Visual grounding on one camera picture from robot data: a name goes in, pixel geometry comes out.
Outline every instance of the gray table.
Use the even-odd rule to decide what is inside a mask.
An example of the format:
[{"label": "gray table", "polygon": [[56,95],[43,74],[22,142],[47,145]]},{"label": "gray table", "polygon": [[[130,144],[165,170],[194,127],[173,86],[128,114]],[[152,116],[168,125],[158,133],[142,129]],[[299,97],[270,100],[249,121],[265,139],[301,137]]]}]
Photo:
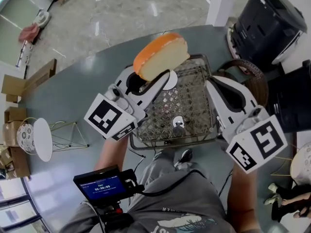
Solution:
[{"label": "gray table", "polygon": [[[231,59],[226,46],[225,28],[197,26],[174,31],[187,41],[189,54],[207,56],[212,72]],[[44,82],[22,101],[29,117],[43,117],[49,123],[60,120],[78,122],[90,144],[87,149],[54,153],[48,163],[42,162],[37,156],[30,156],[32,180],[27,182],[27,186],[35,205],[53,232],[67,222],[83,200],[72,178],[92,171],[104,142],[101,135],[83,120],[85,113],[95,96],[103,94],[121,70],[131,64],[135,56],[160,34],[121,43],[81,60]],[[153,157],[153,152],[147,155],[146,163]],[[129,162],[125,161],[125,168],[133,167]],[[226,169],[221,172],[224,177],[228,173]]]}]

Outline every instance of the metal mesh basket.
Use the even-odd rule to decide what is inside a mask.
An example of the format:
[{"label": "metal mesh basket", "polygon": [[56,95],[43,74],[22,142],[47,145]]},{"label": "metal mesh basket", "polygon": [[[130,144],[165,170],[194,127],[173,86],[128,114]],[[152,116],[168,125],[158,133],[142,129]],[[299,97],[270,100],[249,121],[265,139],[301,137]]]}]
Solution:
[{"label": "metal mesh basket", "polygon": [[[146,113],[147,119],[137,129],[141,142],[157,142],[211,134],[211,110],[206,96],[205,80],[211,75],[207,58],[192,55],[175,69],[178,82],[175,88],[161,91]],[[184,121],[183,136],[174,131],[173,119]]]}]

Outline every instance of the decorative white plate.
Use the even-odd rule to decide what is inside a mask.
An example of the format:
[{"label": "decorative white plate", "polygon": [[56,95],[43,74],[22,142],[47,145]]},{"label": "decorative white plate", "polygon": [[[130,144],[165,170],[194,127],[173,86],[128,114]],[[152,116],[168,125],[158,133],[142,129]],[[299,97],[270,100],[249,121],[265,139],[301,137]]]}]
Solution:
[{"label": "decorative white plate", "polygon": [[28,153],[35,154],[34,128],[31,124],[23,124],[17,131],[17,143]]}]

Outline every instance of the shoe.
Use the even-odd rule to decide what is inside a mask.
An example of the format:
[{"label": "shoe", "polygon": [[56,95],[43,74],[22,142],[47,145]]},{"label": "shoe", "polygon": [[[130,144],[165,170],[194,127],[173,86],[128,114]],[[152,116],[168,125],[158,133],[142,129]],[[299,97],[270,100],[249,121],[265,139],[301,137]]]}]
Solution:
[{"label": "shoe", "polygon": [[276,193],[276,190],[278,189],[278,186],[274,183],[271,183],[269,186],[268,186],[268,189],[270,191],[272,191],[273,193]]},{"label": "shoe", "polygon": [[272,198],[267,199],[264,202],[264,205],[273,204],[277,200],[278,200],[278,196],[275,194]]},{"label": "shoe", "polygon": [[192,159],[192,149],[188,149],[186,151],[183,152],[181,158],[177,161],[177,163],[175,164],[175,167],[179,164],[179,163],[185,163],[185,162],[189,162]]}]

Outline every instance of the person's arm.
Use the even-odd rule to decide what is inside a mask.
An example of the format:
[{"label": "person's arm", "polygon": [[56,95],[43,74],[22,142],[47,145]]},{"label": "person's arm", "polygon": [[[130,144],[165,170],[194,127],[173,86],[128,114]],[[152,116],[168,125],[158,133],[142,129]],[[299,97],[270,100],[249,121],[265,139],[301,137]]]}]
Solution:
[{"label": "person's arm", "polygon": [[118,165],[119,170],[122,171],[127,142],[128,135],[117,142],[110,138],[107,139],[104,143],[99,160],[94,167],[94,171],[113,165]]},{"label": "person's arm", "polygon": [[301,194],[301,195],[299,195],[293,199],[290,199],[290,200],[283,200],[282,205],[287,205],[287,204],[294,203],[294,202],[297,202],[300,200],[308,200],[310,198],[310,195],[311,195],[311,192],[308,192],[305,194]]},{"label": "person's arm", "polygon": [[257,172],[245,174],[235,163],[228,194],[228,221],[236,232],[260,230],[255,215]]}]

